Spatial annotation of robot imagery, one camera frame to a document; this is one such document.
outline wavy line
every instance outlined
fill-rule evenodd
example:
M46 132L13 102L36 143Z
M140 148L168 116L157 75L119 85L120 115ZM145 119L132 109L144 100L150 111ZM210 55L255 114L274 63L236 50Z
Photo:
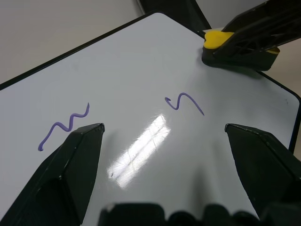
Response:
M66 132L70 132L73 128L73 118L74 117L78 117L78 118L84 118L88 115L89 113L89 108L90 108L90 104L88 103L87 108L86 108L86 112L84 114L77 114L77 113L73 113L72 115L70 115L70 119L69 119L69 128L65 127L61 122L57 121L55 124L52 125L50 131L48 132L47 136L44 138L44 140L42 140L42 142L39 144L38 150L41 152L43 151L43 145L44 143L48 140L48 138L50 137L53 129L55 128L55 126L59 126L61 127L62 130L66 131Z
M198 110L203 114L203 116L205 116L205 115L204 115L204 112L203 112L202 109L199 107L199 105L198 105L198 104L195 102L195 100L194 100L191 96L189 96L187 93L180 93L180 94L179 94L177 107L172 106L172 104L170 103L171 99L169 99L168 97L165 98L165 101L168 103L169 106L171 106L172 109L178 110L179 107L180 107L180 99L181 99L181 96L183 96L183 95L184 95L184 96L187 96L187 97L195 104L195 106L196 106L196 107L198 108Z

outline floor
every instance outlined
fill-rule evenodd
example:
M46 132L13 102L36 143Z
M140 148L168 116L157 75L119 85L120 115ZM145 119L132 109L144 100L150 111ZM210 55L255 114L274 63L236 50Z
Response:
M136 0L4 0L0 84L141 15ZM300 46L301 40L281 46L266 74L301 96ZM300 137L295 155L301 159Z

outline whiteboard frame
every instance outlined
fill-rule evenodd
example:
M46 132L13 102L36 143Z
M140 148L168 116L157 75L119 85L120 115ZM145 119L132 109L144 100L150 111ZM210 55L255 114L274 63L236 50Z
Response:
M33 74L35 74L35 73L37 73L37 72L39 72L39 71L41 71L41 70L43 70L43 69L45 69L46 67L49 67L49 66L51 66L51 65L53 65L53 64L55 64L55 63L57 63L57 62L59 62L60 60L63 60L63 59L65 59L65 58L71 56L72 54L74 54L74 53L76 53L76 52L78 52L78 51L80 51L80 50L82 50L82 49L84 49L84 48L86 48L86 47L88 47L88 46L90 46L90 45L92 45L92 44L98 42L98 41L101 41L101 40L104 39L104 38L109 37L110 35L112 35L112 34L114 34L114 33L116 33L116 32L121 31L122 29L124 29L124 28L126 28L126 27L128 27L128 26L130 26L130 25L132 25L132 24L134 24L134 23L136 23L136 22L138 22L138 21L140 21L140 20L145 19L145 18L148 17L148 16L151 16L151 15L155 14L155 13L161 13L161 14L164 14L165 16L167 16L167 17L171 18L172 20L174 20L172 17L170 17L170 16L168 16L168 15L166 15L165 13L162 13L162 12L152 11L152 12L150 12L150 13L147 13L147 14L145 14L145 15L143 15L143 16L141 16L141 17L135 19L135 20L132 20L132 21L130 21L130 22L128 22L128 23L126 23L126 24L124 24L124 25L122 25L122 26L120 26L120 27L118 27L118 28L116 28L116 29L114 29L114 30L112 30L112 31L110 31L110 32L107 32L106 34L103 34L103 35L101 35L101 36L99 36L99 37L97 37L97 38L95 38L95 39L92 39L91 41L88 41L88 42L86 42L86 43L84 43L84 44L82 44L82 45L80 45L80 46L78 46L78 47L76 47L76 48L74 48L74 49L72 49L72 50L70 50L70 51L64 53L64 54L61 54L60 56L57 56L56 58L54 58L54 59L52 59L52 60L49 60L49 61L47 61L47 62L45 62L45 63L43 63L43 64L41 64L41 65L39 65L39 66L37 66L37 67L35 67L35 68L33 68L33 69L31 69L31 70L25 72L25 73L22 73L22 74L20 74L20 75L18 75L18 76L16 76L16 77L14 77L14 78L12 78L12 79L6 81L6 82L0 84L0 91L3 90L3 89L5 89L5 88L7 88L7 87L9 87L9 86L11 86L11 85L13 85L13 84L15 84L15 83L17 83L17 82L19 82L19 81L21 81L21 80L23 80L23 79L25 79L25 78L27 78L27 77L29 77L29 76L31 76L31 75L33 75ZM187 27L187 26L185 26L185 25L183 25L183 24L182 24L182 26L184 26L184 27L186 27L188 30L194 32L194 33L197 34L199 37L205 39L205 32L196 32L196 31L190 29L189 27ZM281 88L283 88L283 89L286 90L287 92L291 93L291 94L292 94L293 96L295 96L295 97L298 99L298 101L299 101L299 108L298 108L298 112L297 112L297 116L296 116L296 120L295 120L295 124L294 124L294 128L293 128L293 132L292 132L291 141L290 141L289 148L288 148L288 150L289 150L291 153L293 153L293 152L294 152L294 148L295 148L295 146L296 146L298 131L299 131L300 122L301 122L301 98L300 98L295 92L293 92L293 91L290 90L289 88L285 87L284 85L282 85L282 84L279 83L278 81L272 79L271 77L269 77L269 76L266 75L265 73L263 73L263 72L258 72L258 71L256 71L256 72L259 73L260 75L262 75L263 77L267 78L267 79L270 80L271 82L275 83L276 85L280 86Z

